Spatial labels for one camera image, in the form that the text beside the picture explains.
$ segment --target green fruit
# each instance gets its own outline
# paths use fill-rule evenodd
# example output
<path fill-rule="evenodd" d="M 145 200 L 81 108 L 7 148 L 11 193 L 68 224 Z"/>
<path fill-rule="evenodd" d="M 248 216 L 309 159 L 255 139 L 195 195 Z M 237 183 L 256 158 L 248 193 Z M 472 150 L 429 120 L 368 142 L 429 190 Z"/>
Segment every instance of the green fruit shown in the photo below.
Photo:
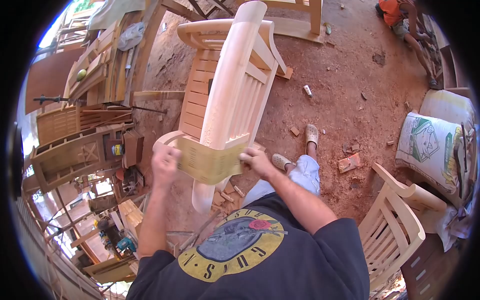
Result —
<path fill-rule="evenodd" d="M 87 70 L 83 69 L 83 70 L 80 70 L 78 71 L 78 74 L 77 74 L 77 82 L 81 81 L 82 79 L 85 78 L 85 75 L 87 75 Z"/>

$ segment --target dirt floor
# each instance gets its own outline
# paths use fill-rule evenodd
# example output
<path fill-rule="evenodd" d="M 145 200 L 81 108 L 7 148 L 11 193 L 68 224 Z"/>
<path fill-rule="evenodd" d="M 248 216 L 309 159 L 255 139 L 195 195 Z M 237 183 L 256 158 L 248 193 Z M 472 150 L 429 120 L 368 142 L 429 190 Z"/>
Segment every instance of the dirt floor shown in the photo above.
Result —
<path fill-rule="evenodd" d="M 332 27 L 325 42 L 334 46 L 275 36 L 280 55 L 294 71 L 290 80 L 274 80 L 256 136 L 256 142 L 266 147 L 269 156 L 280 153 L 295 160 L 305 151 L 305 125 L 313 123 L 319 131 L 324 129 L 326 134 L 320 134 L 318 148 L 321 198 L 339 217 L 353 218 L 358 224 L 379 190 L 378 184 L 373 183 L 377 176 L 371 169 L 372 163 L 380 160 L 394 176 L 399 175 L 394 166 L 396 142 L 410 111 L 404 103 L 407 101 L 411 109 L 419 110 L 428 90 L 425 71 L 415 53 L 376 16 L 375 3 L 343 0 L 345 9 L 341 10 L 338 1 L 324 1 L 322 22 L 329 22 Z M 233 12 L 238 8 L 234 1 L 227 1 L 226 5 Z M 308 19 L 306 13 L 281 9 L 269 9 L 266 15 Z M 226 12 L 217 11 L 210 18 L 229 17 Z M 186 20 L 167 12 L 162 22 L 167 23 L 167 30 L 157 33 L 144 90 L 184 90 L 195 52 L 176 33 L 177 25 Z M 312 98 L 303 91 L 305 84 L 312 90 Z M 155 113 L 134 113 L 136 129 L 145 135 L 140 167 L 147 184 L 152 182 L 152 145 L 163 134 L 178 128 L 181 105 L 176 100 L 145 103 L 147 108 L 168 109 L 162 121 Z M 300 135 L 290 132 L 292 126 L 300 129 Z M 395 144 L 388 146 L 386 142 L 391 140 Z M 348 156 L 342 151 L 344 143 L 360 145 L 362 167 L 340 174 L 337 161 Z M 244 192 L 257 180 L 252 172 L 231 179 Z M 182 173 L 172 187 L 169 230 L 195 230 L 208 218 L 192 207 L 192 182 Z"/>

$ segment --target red rose graphic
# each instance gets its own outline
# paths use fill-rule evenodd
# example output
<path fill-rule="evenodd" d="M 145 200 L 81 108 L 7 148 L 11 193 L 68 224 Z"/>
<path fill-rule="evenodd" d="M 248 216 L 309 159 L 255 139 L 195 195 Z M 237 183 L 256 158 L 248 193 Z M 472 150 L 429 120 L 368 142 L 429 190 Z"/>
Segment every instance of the red rose graphic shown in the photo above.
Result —
<path fill-rule="evenodd" d="M 253 220 L 250 222 L 248 227 L 253 228 L 255 230 L 260 230 L 260 229 L 267 229 L 270 227 L 270 222 L 265 221 L 265 220 Z"/>

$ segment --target blue power tool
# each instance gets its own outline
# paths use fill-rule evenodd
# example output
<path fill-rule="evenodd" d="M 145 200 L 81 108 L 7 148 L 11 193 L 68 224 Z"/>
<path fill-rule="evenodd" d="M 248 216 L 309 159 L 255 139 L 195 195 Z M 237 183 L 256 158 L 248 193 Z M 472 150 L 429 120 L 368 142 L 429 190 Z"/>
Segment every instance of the blue power tool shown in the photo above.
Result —
<path fill-rule="evenodd" d="M 117 248 L 120 251 L 129 249 L 132 252 L 136 252 L 138 243 L 135 237 L 130 233 L 128 229 L 124 229 L 123 233 L 125 237 L 118 242 Z"/>

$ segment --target light blue shorts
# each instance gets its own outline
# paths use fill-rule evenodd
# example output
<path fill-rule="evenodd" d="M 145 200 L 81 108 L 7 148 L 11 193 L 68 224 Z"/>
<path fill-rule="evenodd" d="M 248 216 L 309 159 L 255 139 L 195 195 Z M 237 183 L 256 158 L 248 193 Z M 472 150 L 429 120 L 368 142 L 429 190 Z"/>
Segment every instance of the light blue shorts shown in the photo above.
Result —
<path fill-rule="evenodd" d="M 320 166 L 315 159 L 308 155 L 302 155 L 297 160 L 297 166 L 290 172 L 288 178 L 307 191 L 318 196 L 320 195 L 319 169 Z M 273 192 L 275 192 L 273 186 L 268 183 L 268 181 L 260 179 L 245 196 L 242 207 L 245 207 L 253 201 Z"/>

